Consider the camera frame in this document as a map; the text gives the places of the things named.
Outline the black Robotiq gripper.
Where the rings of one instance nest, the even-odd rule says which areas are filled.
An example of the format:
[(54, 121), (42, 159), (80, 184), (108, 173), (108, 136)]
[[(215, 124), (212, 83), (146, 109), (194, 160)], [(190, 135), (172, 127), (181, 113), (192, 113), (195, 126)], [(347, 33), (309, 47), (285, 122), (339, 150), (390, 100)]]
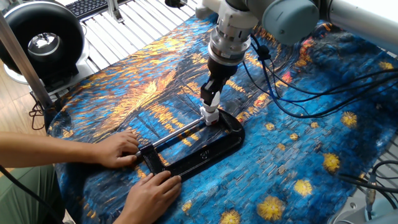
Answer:
[(201, 86), (200, 97), (203, 104), (207, 106), (216, 106), (220, 103), (220, 95), (226, 81), (236, 74), (237, 65), (223, 65), (211, 57), (207, 63), (210, 77), (208, 81)]

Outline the person's left hand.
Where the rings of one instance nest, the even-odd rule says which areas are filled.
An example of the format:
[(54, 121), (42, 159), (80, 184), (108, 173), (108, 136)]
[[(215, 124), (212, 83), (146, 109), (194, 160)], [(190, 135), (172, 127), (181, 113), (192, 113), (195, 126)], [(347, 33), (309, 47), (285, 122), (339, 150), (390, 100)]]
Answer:
[(108, 168), (120, 168), (136, 162), (139, 142), (131, 131), (114, 134), (93, 144), (93, 163)]

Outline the person's right hand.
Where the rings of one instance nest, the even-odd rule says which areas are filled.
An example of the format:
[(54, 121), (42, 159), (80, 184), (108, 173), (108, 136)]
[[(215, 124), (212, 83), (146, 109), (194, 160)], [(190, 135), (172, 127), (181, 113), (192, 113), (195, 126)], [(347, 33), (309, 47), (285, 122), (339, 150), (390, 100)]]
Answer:
[(126, 199), (117, 223), (154, 223), (177, 199), (182, 190), (182, 178), (163, 171), (149, 174), (135, 184)]

